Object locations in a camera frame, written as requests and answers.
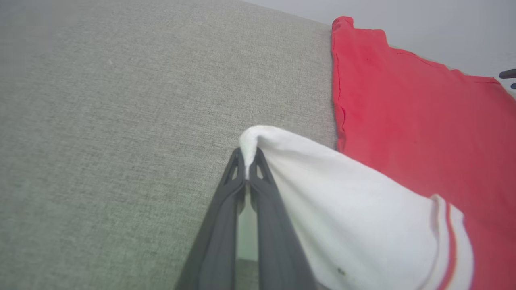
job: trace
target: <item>white cloth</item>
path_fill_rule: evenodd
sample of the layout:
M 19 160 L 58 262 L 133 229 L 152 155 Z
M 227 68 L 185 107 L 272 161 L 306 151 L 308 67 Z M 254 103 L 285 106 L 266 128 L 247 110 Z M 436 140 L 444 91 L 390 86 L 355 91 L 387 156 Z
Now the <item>white cloth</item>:
M 240 137 L 246 176 L 264 152 L 315 277 L 332 289 L 468 289 L 473 251 L 463 214 L 291 132 Z

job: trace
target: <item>red fabric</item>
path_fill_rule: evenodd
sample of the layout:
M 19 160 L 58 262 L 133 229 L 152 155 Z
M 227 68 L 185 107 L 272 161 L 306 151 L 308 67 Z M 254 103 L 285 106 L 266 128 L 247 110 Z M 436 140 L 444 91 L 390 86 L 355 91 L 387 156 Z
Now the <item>red fabric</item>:
M 439 285 L 439 288 L 437 290 L 446 290 L 452 281 L 452 277 L 455 271 L 455 266 L 457 264 L 457 259 L 455 256 L 457 255 L 457 241 L 455 239 L 455 234 L 452 227 L 452 219 L 450 218 L 451 214 L 451 205 L 449 202 L 446 202 L 446 227 L 448 230 L 448 233 L 450 233 L 450 252 L 448 257 L 448 268 L 446 270 L 446 273 L 444 275 L 443 280 L 441 281 L 441 284 Z
M 475 256 L 472 289 L 516 289 L 516 102 L 388 46 L 382 30 L 333 23 L 338 149 L 460 209 Z

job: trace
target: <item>black object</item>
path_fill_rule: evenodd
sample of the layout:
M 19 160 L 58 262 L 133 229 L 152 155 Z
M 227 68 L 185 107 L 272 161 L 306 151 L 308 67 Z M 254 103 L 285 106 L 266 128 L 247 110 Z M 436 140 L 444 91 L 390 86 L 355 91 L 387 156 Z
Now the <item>black object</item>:
M 245 198 L 244 160 L 235 149 L 213 196 L 176 290 L 235 288 L 236 224 Z M 261 290 L 316 290 L 317 283 L 262 150 L 249 169 L 258 217 Z
M 499 77 L 500 78 L 515 78 L 516 77 L 516 69 L 501 72 Z M 516 83 L 511 85 L 511 89 L 516 89 Z

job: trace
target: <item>gray fabric surface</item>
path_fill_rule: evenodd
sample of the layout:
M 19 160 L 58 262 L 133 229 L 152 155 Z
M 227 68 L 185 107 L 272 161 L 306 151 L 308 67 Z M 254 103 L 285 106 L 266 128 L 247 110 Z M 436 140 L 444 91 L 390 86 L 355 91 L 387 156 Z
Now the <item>gray fabric surface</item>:
M 249 260 L 236 260 L 235 271 L 236 290 L 259 290 L 258 262 Z
M 0 289 L 171 289 L 244 129 L 334 147 L 328 25 L 226 0 L 0 5 Z

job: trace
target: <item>white wall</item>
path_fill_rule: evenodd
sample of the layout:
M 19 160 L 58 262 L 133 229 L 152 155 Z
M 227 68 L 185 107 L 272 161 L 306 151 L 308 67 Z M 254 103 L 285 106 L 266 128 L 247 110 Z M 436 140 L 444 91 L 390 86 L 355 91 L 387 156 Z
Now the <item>white wall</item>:
M 516 0 L 245 0 L 331 24 L 383 29 L 389 44 L 465 73 L 516 68 Z M 500 80 L 509 89 L 514 80 Z

